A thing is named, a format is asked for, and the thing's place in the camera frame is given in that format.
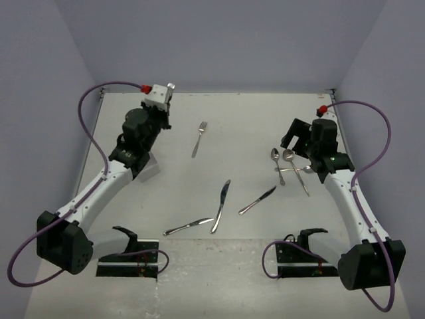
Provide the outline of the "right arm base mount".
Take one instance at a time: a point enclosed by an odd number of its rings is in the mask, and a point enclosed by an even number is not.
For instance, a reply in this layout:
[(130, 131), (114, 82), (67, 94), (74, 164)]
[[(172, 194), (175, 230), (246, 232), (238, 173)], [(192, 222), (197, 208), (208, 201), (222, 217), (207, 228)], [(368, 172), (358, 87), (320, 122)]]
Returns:
[[(323, 228), (303, 229), (298, 236), (286, 235), (283, 239), (269, 243), (262, 253), (262, 270), (271, 279), (281, 278), (313, 278), (338, 277), (337, 269), (325, 259), (312, 253), (309, 249), (309, 237), (316, 233), (328, 233)], [(266, 270), (266, 253), (271, 247), (275, 248), (277, 274)]]

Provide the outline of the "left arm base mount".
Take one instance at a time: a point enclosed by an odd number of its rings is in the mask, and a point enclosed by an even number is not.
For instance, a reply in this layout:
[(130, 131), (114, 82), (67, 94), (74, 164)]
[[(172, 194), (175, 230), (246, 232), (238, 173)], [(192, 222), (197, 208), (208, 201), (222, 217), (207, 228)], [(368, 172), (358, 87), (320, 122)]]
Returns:
[(157, 278), (169, 266), (169, 255), (159, 248), (159, 240), (139, 239), (125, 227), (112, 227), (90, 240), (98, 276)]

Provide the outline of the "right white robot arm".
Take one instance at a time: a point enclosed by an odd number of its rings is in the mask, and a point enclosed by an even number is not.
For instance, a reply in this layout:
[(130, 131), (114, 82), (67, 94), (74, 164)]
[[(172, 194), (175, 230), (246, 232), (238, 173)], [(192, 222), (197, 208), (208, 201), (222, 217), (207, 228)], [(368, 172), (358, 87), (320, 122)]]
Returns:
[(296, 253), (303, 261), (321, 257), (337, 269), (347, 290), (394, 285), (401, 270), (406, 249), (400, 240), (392, 240), (371, 211), (355, 181), (355, 167), (346, 153), (339, 152), (337, 124), (316, 119), (308, 124), (294, 119), (281, 147), (310, 161), (320, 182), (331, 194), (347, 230), (349, 244), (333, 238), (329, 231), (316, 229), (298, 242)]

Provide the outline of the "steel fork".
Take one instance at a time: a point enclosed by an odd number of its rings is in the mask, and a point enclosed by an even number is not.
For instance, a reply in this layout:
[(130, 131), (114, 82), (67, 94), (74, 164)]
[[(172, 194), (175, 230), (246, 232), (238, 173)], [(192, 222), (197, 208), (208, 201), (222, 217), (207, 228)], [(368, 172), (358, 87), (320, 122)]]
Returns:
[(175, 85), (173, 83), (169, 83), (167, 85), (167, 97), (166, 97), (167, 101), (170, 101), (170, 99), (172, 98), (174, 89), (175, 89)]
[(196, 144), (193, 148), (192, 154), (191, 154), (192, 158), (195, 158), (196, 155), (197, 155), (197, 152), (198, 152), (198, 149), (199, 149), (199, 144), (200, 144), (200, 141), (201, 141), (201, 137), (205, 133), (205, 130), (207, 128), (207, 124), (208, 124), (208, 122), (202, 121), (199, 125), (199, 129), (198, 129), (199, 135), (198, 135), (197, 142), (196, 142)]

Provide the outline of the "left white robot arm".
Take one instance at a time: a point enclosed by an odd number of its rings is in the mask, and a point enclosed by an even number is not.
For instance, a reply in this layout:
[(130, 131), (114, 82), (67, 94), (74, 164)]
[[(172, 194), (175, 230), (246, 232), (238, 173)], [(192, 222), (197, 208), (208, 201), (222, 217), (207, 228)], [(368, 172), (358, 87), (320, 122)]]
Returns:
[(37, 255), (69, 272), (78, 274), (95, 259), (117, 255), (131, 261), (140, 251), (137, 235), (121, 226), (89, 235), (89, 229), (106, 205), (144, 169), (151, 148), (162, 130), (170, 129), (170, 104), (144, 100), (130, 110), (123, 132), (106, 167), (70, 203), (55, 213), (43, 212), (37, 219)]

